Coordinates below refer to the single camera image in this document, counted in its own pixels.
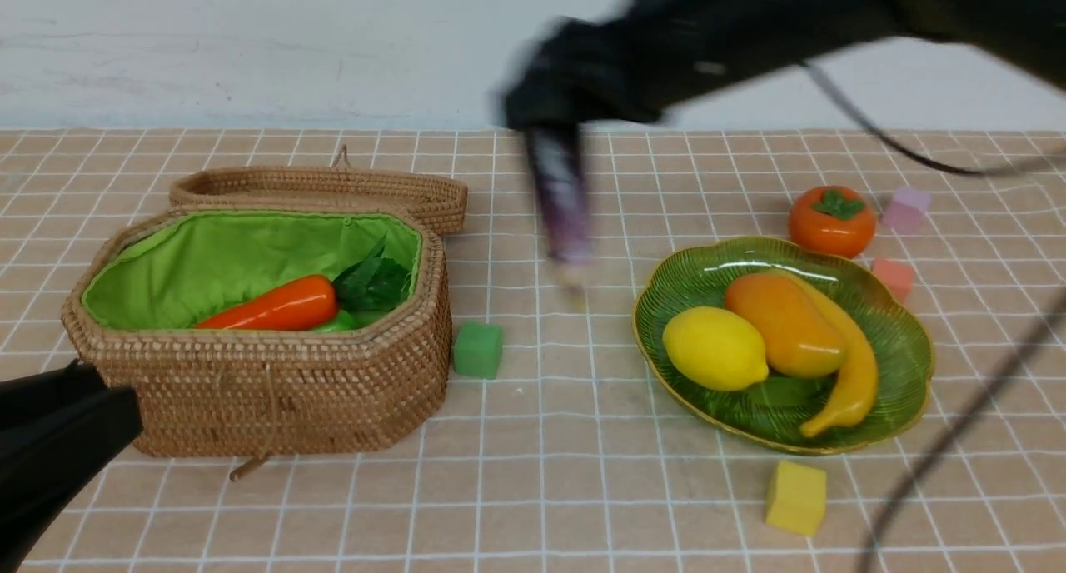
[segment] white wall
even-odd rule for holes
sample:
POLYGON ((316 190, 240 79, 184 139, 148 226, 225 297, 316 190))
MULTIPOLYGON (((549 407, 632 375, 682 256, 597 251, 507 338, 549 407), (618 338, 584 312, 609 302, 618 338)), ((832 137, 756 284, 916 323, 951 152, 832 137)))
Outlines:
MULTIPOLYGON (((0 0, 0 128, 484 128, 558 15, 621 0, 0 0)), ((825 60, 879 125, 1066 129, 1062 95, 971 50, 825 60)), ((790 71, 677 111, 696 129, 849 127, 790 71)))

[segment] wicker basket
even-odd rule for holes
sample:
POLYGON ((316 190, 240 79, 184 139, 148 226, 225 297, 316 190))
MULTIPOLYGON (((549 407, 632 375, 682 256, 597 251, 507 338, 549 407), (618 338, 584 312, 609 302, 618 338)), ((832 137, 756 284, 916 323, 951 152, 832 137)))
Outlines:
POLYGON ((241 166, 201 170, 171 185, 171 204, 256 204, 282 200, 317 208, 403 210, 437 234, 462 231, 467 185, 435 175, 359 170, 341 147, 329 168, 241 166))
MULTIPOLYGON (((440 407, 452 318, 438 231, 462 227, 466 189, 446 178, 405 175, 405 200, 420 191, 418 203, 425 206, 418 215, 399 208, 400 200, 372 208, 367 197, 323 193, 316 198, 305 191, 327 189, 327 178, 344 175, 333 168, 200 171, 176 183, 168 212, 103 245, 64 304, 62 322, 80 358, 95 364, 109 386, 136 388, 144 420, 144 432, 134 441, 139 451, 157 457, 248 457, 231 474, 236 480, 271 455, 387 448, 440 407), (190 190, 223 186, 271 190, 228 199, 215 194, 210 200, 195 200, 190 190), (300 200, 281 200, 282 194, 302 191, 300 200), (439 200, 446 194, 448 200, 439 200), (346 333, 100 327, 81 297, 104 265, 160 228, 208 210, 394 216, 422 239, 413 295, 377 323, 346 333)), ((388 191, 389 174, 348 175, 367 176, 381 193, 388 191)))

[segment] basket string tie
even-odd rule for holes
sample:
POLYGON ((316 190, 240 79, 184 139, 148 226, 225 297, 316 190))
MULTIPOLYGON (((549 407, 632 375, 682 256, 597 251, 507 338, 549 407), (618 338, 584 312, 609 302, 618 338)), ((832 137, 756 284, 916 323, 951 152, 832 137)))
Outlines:
MULTIPOLYGON (((219 371, 219 376, 215 379, 215 387, 219 392, 222 391, 222 380, 225 373, 225 369, 219 371)), ((274 445, 274 439, 277 437, 277 429, 279 425, 278 421, 278 407, 277 407, 277 394, 274 392, 274 376, 271 375, 270 363, 263 365, 263 377, 266 383, 266 395, 270 398, 270 433, 268 433, 266 439, 263 440, 262 448, 259 448, 258 455, 245 460, 244 464, 236 468, 233 471, 229 472, 230 481, 240 481, 244 476, 257 470, 270 460, 272 453, 271 447, 274 445)))
POLYGON ((330 164, 329 168, 336 168, 336 170, 352 170, 352 161, 348 159, 348 144, 340 145, 340 148, 334 155, 334 162, 330 164), (343 169, 339 167, 341 161, 344 163, 343 169))

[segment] yellow cube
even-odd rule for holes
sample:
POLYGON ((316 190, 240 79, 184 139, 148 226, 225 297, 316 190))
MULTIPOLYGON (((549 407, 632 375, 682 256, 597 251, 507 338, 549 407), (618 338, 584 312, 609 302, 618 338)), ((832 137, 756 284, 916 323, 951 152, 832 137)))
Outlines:
POLYGON ((813 537, 825 518, 826 475, 791 460, 778 460, 766 493, 766 525, 813 537))

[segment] pink cube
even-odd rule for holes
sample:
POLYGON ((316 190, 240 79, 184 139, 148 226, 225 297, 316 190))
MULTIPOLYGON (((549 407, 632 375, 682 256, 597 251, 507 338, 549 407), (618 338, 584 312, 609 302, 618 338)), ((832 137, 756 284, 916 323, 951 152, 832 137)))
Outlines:
POLYGON ((906 262, 890 261, 887 258, 873 259, 873 274, 888 285, 892 296, 900 304, 907 302, 910 295, 910 288, 915 283, 915 269, 911 269, 906 262))
POLYGON ((894 229, 898 234, 916 234, 921 228, 932 200, 932 194, 904 185, 903 189, 895 191, 892 201, 885 210, 885 215, 881 217, 881 224, 894 229))

